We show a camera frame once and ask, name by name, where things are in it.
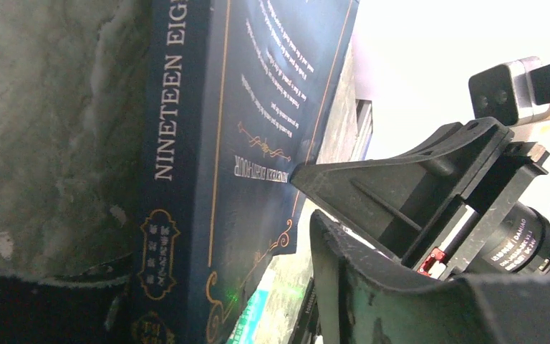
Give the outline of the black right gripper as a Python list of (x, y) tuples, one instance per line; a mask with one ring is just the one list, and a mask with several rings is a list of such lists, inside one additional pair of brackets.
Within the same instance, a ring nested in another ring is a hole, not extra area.
[(550, 223), (518, 199), (549, 154), (513, 137), (494, 118), (451, 123), (392, 158), (299, 165), (290, 182), (420, 274), (548, 274)]

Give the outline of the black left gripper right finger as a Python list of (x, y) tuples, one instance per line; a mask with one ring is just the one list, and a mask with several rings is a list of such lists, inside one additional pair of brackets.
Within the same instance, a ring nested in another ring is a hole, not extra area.
[(325, 343), (550, 343), (550, 276), (423, 276), (324, 212), (310, 244)]

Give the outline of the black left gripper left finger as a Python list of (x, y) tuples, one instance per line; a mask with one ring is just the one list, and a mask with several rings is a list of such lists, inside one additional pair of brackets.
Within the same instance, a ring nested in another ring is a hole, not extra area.
[(131, 343), (125, 255), (76, 275), (0, 268), (0, 343)]

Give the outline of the dark blue book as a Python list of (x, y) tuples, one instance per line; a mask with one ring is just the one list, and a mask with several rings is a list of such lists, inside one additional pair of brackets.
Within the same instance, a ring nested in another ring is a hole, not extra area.
[(225, 343), (293, 254), (357, 1), (154, 1), (133, 271), (135, 343)]

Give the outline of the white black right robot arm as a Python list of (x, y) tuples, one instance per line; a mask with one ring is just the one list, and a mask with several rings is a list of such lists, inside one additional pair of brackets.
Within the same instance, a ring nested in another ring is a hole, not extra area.
[(290, 181), (387, 258), (446, 280), (550, 274), (550, 223), (520, 196), (549, 152), (494, 118), (439, 127), (401, 155), (301, 164)]

